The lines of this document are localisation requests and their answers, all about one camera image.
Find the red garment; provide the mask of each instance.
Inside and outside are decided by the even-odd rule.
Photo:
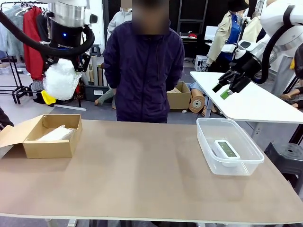
[[[31,37],[33,40],[41,41],[36,17],[42,13],[42,10],[34,6],[29,12],[23,16],[23,32]],[[35,80],[42,80],[43,60],[39,51],[23,44],[24,47],[24,59],[27,71],[31,74],[31,78]]]

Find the stool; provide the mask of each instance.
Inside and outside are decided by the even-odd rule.
[[[294,143],[271,142],[264,153],[299,194],[303,185],[303,148]]]
[[[101,57],[101,50],[100,50],[100,46],[95,44],[92,45],[90,48],[90,55],[95,55],[97,57]]]

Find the purple jacket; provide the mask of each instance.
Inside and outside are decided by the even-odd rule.
[[[107,82],[117,88],[117,120],[165,123],[166,92],[182,76],[180,36],[171,29],[167,35],[137,35],[127,21],[114,30],[103,56]]]

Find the brown table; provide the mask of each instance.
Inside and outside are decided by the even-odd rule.
[[[196,126],[83,120],[72,159],[0,160],[0,213],[28,218],[281,224],[303,203],[265,158],[252,176],[211,173]]]

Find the cardboard box flap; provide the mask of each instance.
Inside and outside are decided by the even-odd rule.
[[[35,117],[31,120],[22,122],[15,127],[6,126],[2,131],[0,131],[0,148],[23,143],[42,117],[43,115]]]

